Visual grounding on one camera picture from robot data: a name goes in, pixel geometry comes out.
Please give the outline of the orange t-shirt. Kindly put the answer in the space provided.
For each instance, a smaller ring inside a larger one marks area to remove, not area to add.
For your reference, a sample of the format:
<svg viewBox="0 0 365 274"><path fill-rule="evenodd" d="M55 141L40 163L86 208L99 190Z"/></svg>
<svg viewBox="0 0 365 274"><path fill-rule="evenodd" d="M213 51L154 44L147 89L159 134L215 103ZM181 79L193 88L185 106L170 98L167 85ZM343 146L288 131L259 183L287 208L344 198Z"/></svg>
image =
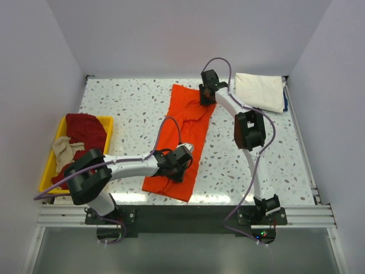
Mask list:
<svg viewBox="0 0 365 274"><path fill-rule="evenodd" d="M176 129L178 124L181 132L181 141L194 145L192 152L193 163L185 171L184 179L181 183L176 183L162 176L147 177L144 179L143 191L184 202L190 200L198 174L210 118L215 108L214 104L208 106L200 104L200 93L198 90L192 90L179 84L172 86L167 116L173 117L176 122L168 119L164 123L157 149L170 148L173 150L176 148L179 141Z"/></svg>

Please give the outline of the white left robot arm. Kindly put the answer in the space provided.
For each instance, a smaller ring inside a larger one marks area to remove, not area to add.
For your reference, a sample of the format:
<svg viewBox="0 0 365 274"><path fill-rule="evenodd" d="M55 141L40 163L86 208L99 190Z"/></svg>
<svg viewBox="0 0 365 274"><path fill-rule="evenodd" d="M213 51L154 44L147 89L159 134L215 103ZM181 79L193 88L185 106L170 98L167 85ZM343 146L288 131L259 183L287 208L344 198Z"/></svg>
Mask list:
<svg viewBox="0 0 365 274"><path fill-rule="evenodd" d="M144 177L165 177L183 181L185 171L193 160L194 145L180 143L174 150L163 149L141 156L104 155L91 149L64 172L74 205L87 205L106 224L121 219L115 199L104 191L113 180Z"/></svg>

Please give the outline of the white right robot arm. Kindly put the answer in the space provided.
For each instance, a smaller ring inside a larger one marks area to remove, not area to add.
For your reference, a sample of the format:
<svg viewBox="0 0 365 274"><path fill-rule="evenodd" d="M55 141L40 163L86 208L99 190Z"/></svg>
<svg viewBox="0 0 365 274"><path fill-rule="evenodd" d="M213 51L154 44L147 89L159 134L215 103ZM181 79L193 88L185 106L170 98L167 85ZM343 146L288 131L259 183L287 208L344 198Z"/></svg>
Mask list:
<svg viewBox="0 0 365 274"><path fill-rule="evenodd" d="M241 102L229 91L229 84L219 80L214 70L201 72L201 79L200 103L203 106L217 103L234 118L234 141L246 156L252 175L250 187L254 190L254 218L260 224L267 224L281 207L263 157L263 152L273 142L272 139L266 141L264 119L267 115Z"/></svg>

